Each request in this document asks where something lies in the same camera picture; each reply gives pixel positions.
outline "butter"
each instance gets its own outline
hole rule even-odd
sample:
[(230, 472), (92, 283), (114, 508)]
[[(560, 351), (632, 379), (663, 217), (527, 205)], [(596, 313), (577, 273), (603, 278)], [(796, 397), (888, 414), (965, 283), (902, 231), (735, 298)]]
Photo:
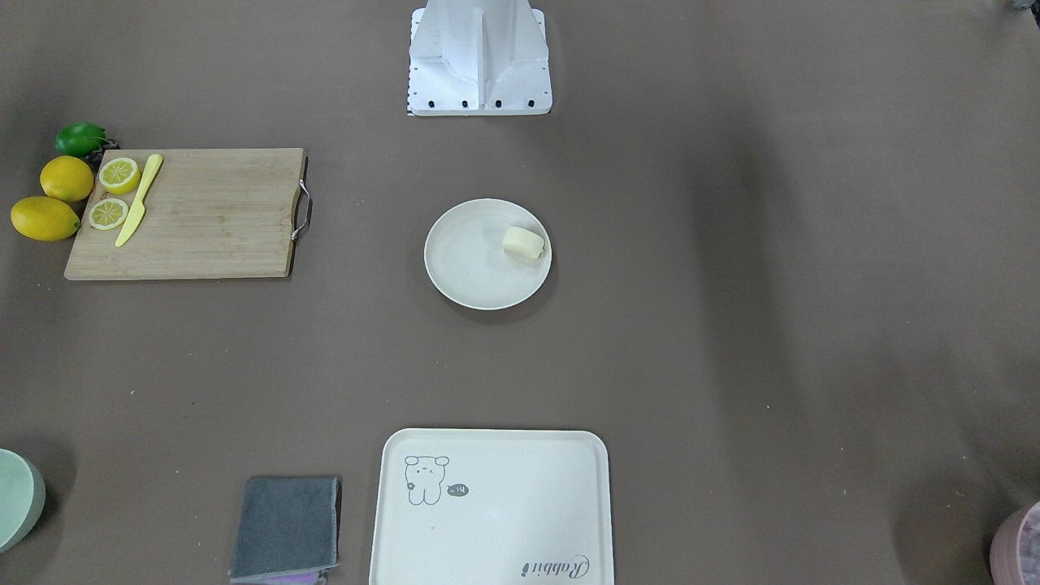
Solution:
[(545, 240), (532, 231), (514, 226), (505, 230), (505, 235), (502, 236), (502, 249), (528, 260), (535, 260), (542, 255)]

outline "plastic knife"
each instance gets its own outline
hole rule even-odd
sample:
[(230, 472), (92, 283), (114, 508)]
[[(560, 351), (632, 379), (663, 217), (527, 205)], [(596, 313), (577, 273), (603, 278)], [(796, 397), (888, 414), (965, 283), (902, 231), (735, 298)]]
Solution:
[(130, 204), (130, 211), (127, 213), (119, 237), (115, 238), (115, 246), (123, 246), (130, 239), (133, 232), (137, 231), (137, 226), (140, 225), (140, 221), (145, 217), (145, 197), (148, 195), (149, 187), (152, 186), (152, 181), (155, 180), (155, 174), (159, 172), (159, 167), (162, 167), (161, 154), (156, 153), (148, 157), (148, 161), (145, 162), (145, 171), (140, 174), (140, 184), (137, 185), (137, 196)]

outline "white tray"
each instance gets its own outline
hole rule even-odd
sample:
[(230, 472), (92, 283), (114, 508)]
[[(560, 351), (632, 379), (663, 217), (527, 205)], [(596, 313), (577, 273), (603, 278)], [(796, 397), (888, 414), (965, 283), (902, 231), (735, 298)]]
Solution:
[(370, 585), (614, 584), (606, 448), (584, 431), (404, 429)]

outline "folded towel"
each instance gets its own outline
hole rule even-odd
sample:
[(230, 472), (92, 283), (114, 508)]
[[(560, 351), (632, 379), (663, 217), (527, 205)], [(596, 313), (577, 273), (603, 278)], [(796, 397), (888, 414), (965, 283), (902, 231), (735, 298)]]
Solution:
[(232, 583), (324, 583), (336, 566), (338, 478), (252, 478), (242, 490)]

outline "wooden cutting board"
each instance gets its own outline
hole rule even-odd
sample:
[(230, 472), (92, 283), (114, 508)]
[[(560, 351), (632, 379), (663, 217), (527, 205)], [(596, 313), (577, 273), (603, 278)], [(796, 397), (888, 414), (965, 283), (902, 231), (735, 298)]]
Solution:
[[(144, 169), (155, 152), (163, 156), (162, 168), (133, 237), (116, 248), (121, 228), (98, 230), (84, 217), (66, 278), (288, 276), (303, 149), (110, 150), (102, 163), (125, 156)], [(110, 195), (96, 180), (84, 215), (103, 198), (118, 197), (129, 205), (135, 195)]]

